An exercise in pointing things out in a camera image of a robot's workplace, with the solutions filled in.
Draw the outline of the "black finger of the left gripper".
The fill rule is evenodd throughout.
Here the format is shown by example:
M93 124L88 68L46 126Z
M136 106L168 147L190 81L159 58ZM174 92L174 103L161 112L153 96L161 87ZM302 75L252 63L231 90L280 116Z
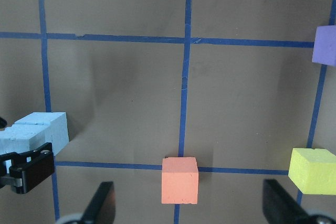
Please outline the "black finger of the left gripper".
M1 155L1 188L10 186L17 194L26 194L55 172L52 143L32 151Z

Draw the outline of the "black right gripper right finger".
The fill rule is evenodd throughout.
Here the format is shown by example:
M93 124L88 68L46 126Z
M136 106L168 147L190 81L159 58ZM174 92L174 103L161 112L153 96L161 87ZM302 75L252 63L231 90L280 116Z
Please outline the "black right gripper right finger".
M315 223L275 179L264 179L262 191L263 214L268 223Z

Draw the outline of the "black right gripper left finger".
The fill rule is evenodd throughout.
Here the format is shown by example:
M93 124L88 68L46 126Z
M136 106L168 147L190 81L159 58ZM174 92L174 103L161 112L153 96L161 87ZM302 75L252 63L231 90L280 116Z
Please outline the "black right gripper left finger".
M115 216L116 196L114 183L102 182L85 209L80 223L114 223Z

